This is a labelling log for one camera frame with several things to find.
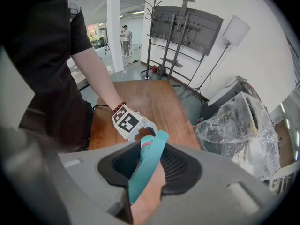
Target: teal object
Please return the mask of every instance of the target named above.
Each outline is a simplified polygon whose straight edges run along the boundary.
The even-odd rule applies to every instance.
[[[128,185],[129,202],[135,203],[150,181],[163,154],[169,135],[159,131],[156,136],[145,136],[141,139],[141,147],[151,142],[151,146],[145,146],[141,150],[141,162],[135,174],[131,177]]]

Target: plastic wrap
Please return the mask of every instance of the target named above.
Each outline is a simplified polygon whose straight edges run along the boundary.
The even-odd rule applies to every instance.
[[[203,150],[230,158],[261,180],[279,168],[278,138],[265,107],[240,92],[195,127]]]

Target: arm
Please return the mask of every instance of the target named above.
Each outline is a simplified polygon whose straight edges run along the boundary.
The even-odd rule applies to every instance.
[[[112,110],[115,109],[122,100],[113,86],[104,62],[94,48],[74,54],[72,58],[85,75],[92,89]]]

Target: wooden table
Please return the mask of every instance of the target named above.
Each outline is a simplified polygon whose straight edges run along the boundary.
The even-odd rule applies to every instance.
[[[169,81],[125,81],[113,83],[122,101],[169,134],[168,142],[199,149],[192,125]],[[97,104],[106,104],[98,99]],[[89,149],[98,149],[126,140],[113,126],[111,109],[97,107],[91,127]]]

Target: person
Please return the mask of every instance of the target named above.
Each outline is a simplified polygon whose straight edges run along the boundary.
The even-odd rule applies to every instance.
[[[9,22],[2,27],[1,37],[7,54],[35,93],[20,127],[57,139],[66,151],[86,149],[93,110],[71,76],[69,57],[112,110],[122,100],[90,43],[83,12],[78,6],[71,18],[68,0],[18,2],[22,4],[19,15],[4,9]]]
[[[129,43],[130,43],[130,39],[131,39],[130,31],[128,30],[127,25],[123,26],[123,30],[124,30],[124,33],[122,34],[122,36],[123,36],[123,51],[124,51],[123,56],[125,58],[128,58],[128,57],[130,57],[130,55],[129,55]]]

